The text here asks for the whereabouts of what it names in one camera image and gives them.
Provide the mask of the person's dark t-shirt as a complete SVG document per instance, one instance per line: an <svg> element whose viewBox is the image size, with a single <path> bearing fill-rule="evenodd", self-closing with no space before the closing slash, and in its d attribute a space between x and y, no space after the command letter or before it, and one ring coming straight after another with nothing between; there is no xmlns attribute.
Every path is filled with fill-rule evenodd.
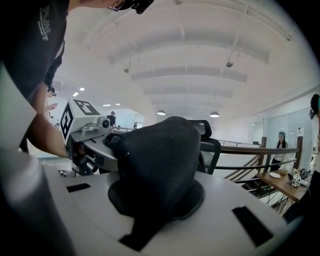
<svg viewBox="0 0 320 256"><path fill-rule="evenodd" d="M0 0L0 61L28 102L62 64L69 2Z"/></svg>

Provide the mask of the black office chair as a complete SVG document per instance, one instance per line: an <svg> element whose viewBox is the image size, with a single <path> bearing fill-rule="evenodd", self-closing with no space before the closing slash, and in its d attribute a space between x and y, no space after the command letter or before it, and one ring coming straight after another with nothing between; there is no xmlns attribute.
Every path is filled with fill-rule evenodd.
<svg viewBox="0 0 320 256"><path fill-rule="evenodd" d="M191 120L188 122L192 124L200 133L200 153L198 158L197 171L205 174L212 175L216 169L222 146L221 143L211 138L212 129L207 120ZM211 162L209 165L206 164L203 153L213 153Z"/></svg>

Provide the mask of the black cloth garment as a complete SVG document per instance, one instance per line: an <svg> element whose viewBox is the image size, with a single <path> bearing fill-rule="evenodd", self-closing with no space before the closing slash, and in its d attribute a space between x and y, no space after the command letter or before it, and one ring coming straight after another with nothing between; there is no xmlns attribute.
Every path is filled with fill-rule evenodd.
<svg viewBox="0 0 320 256"><path fill-rule="evenodd" d="M119 174L108 198L120 214L134 219L122 244L141 251L166 223L185 220L200 208L205 199L195 180L200 143L198 129L182 117L105 138Z"/></svg>

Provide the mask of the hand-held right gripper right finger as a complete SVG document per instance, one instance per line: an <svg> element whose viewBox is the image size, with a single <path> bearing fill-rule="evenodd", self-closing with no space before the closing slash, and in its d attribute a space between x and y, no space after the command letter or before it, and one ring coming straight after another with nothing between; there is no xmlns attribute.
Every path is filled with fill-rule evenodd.
<svg viewBox="0 0 320 256"><path fill-rule="evenodd" d="M246 206L273 234L286 227L272 208L239 185L197 172L205 190L201 207L188 219L166 224L143 248L147 256L245 256L255 249L233 208Z"/></svg>

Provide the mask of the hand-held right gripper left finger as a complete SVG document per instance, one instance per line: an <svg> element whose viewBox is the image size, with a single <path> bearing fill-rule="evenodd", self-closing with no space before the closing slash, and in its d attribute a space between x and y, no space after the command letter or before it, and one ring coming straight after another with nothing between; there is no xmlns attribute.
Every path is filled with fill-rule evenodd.
<svg viewBox="0 0 320 256"><path fill-rule="evenodd" d="M119 214L109 200L116 172L62 178L55 167L45 166L44 173L76 256L140 256L119 242L133 219Z"/></svg>

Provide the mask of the brown wooden table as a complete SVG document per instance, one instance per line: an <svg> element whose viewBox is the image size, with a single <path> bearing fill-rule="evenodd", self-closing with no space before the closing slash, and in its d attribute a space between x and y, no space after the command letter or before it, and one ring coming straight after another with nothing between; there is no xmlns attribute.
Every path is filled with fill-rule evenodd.
<svg viewBox="0 0 320 256"><path fill-rule="evenodd" d="M302 197L308 192L308 188L300 185L297 187L292 186L292 181L289 175L281 175L281 178L273 178L269 175L270 172L259 173L257 177L267 185L273 187L281 192L284 196L298 203Z"/></svg>

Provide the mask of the person's left forearm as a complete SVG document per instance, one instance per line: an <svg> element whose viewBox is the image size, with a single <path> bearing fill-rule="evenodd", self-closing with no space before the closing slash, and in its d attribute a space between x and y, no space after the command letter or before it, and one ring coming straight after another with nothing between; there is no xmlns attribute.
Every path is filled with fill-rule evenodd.
<svg viewBox="0 0 320 256"><path fill-rule="evenodd" d="M26 132L26 138L38 150L58 157L68 157L61 131L43 114L36 114Z"/></svg>

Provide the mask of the person's left hand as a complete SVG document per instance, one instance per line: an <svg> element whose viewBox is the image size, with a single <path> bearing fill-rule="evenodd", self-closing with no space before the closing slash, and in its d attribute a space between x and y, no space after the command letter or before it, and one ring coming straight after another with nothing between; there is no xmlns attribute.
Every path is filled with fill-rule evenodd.
<svg viewBox="0 0 320 256"><path fill-rule="evenodd" d="M87 158L85 157L85 147L82 143L75 143L73 145L73 163L76 166L82 165L87 161Z"/></svg>

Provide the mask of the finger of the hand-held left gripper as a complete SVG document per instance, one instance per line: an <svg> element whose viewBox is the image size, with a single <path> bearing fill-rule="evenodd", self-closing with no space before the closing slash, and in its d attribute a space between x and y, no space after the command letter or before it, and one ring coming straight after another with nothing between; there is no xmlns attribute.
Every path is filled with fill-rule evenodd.
<svg viewBox="0 0 320 256"><path fill-rule="evenodd" d="M118 171L118 159L114 152L106 146L102 141L85 141L84 147L89 151L90 157L93 159L94 165L105 172Z"/></svg>
<svg viewBox="0 0 320 256"><path fill-rule="evenodd" d="M74 131L69 136L70 143L85 143L87 141L94 144L102 143L102 141L111 134L116 133L112 128L89 127L85 126L78 131Z"/></svg>

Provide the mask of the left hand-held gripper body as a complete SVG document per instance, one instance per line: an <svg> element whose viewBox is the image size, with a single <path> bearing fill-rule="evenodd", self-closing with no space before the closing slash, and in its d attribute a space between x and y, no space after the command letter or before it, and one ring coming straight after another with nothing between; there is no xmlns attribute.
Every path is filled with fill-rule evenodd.
<svg viewBox="0 0 320 256"><path fill-rule="evenodd" d="M97 120L102 115L96 110L96 108L86 100L70 98L62 112L60 118L60 130L62 132L66 153L69 159L74 158L74 144L70 143L70 134L72 132L79 131L83 127L99 127ZM86 157L87 160L84 164L77 166L77 174L81 176L92 175L98 168L95 166L91 157Z"/></svg>

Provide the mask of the person's glasses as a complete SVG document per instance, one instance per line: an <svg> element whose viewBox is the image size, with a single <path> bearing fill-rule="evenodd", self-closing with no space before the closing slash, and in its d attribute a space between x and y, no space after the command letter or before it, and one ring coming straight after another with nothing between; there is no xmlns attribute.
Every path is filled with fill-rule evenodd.
<svg viewBox="0 0 320 256"><path fill-rule="evenodd" d="M126 0L115 0L115 2L110 7L108 7L108 9L118 12L119 10L121 10L125 2Z"/></svg>

